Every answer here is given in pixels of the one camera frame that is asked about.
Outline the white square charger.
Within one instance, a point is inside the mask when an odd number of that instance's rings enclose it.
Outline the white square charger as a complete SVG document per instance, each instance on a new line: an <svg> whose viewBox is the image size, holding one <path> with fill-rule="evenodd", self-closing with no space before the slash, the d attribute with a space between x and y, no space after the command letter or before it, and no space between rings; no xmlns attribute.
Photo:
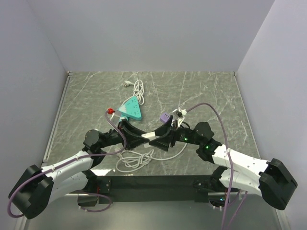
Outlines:
<svg viewBox="0 0 307 230"><path fill-rule="evenodd" d="M153 132L142 134L142 137L148 139L149 141L152 141L152 140L156 139L156 134L153 131ZM143 146L144 146L144 148L150 147L149 143L145 143Z"/></svg>

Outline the purple power strip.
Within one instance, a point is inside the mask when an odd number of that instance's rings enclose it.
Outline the purple power strip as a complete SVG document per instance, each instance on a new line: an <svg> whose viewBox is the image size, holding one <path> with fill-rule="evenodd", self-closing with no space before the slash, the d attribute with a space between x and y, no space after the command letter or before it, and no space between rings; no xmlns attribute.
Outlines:
<svg viewBox="0 0 307 230"><path fill-rule="evenodd" d="M172 115L169 113L163 113L160 115L160 121L164 124L166 123Z"/></svg>

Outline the teal triangular power strip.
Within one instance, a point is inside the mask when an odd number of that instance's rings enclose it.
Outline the teal triangular power strip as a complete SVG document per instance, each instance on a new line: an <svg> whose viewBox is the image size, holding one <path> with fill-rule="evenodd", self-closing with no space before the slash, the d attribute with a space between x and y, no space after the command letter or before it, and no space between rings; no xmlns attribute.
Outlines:
<svg viewBox="0 0 307 230"><path fill-rule="evenodd" d="M129 98L123 105L117 110L121 115L132 118L134 120L141 120L141 109L136 96Z"/></svg>

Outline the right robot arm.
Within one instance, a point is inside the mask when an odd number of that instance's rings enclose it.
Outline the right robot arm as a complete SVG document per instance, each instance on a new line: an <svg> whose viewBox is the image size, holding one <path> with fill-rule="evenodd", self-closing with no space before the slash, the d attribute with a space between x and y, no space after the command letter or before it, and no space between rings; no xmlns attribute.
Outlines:
<svg viewBox="0 0 307 230"><path fill-rule="evenodd" d="M270 206L284 210L297 188L297 182L278 159L261 160L237 152L227 153L226 146L213 139L208 122L199 122L194 129L165 124L148 133L149 145L167 151L176 142L197 145L198 156L219 165L218 175L211 178L211 187L222 191L231 186L261 196Z"/></svg>

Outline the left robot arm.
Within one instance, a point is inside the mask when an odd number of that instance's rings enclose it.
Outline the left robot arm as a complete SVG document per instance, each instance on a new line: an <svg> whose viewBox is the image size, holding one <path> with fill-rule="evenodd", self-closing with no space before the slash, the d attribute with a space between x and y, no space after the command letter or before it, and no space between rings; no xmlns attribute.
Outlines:
<svg viewBox="0 0 307 230"><path fill-rule="evenodd" d="M104 182L91 170L108 155L102 149L119 143L123 145L123 150L135 148L156 138L154 132L139 130L126 119L120 125L120 128L115 126L106 133L89 130L83 142L84 148L61 162L42 168L36 165L28 167L9 193L9 216L33 219L49 203L75 191L102 197L111 203L111 199L102 190Z"/></svg>

